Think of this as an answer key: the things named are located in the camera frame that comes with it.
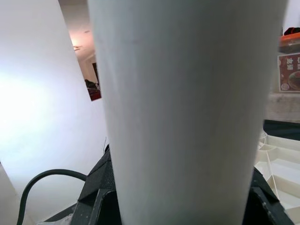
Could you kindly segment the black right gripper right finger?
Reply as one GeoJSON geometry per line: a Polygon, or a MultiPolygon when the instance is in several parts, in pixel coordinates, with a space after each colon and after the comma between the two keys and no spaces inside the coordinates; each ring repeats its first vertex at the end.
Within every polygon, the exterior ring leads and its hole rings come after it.
{"type": "Polygon", "coordinates": [[[243,218],[245,225],[293,225],[263,175],[255,168],[243,218]]]}

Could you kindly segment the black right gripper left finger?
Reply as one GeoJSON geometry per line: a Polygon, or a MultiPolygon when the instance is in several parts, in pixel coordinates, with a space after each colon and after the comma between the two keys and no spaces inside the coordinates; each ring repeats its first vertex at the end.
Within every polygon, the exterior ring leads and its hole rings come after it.
{"type": "Polygon", "coordinates": [[[109,146],[87,176],[71,224],[122,224],[109,146]]]}

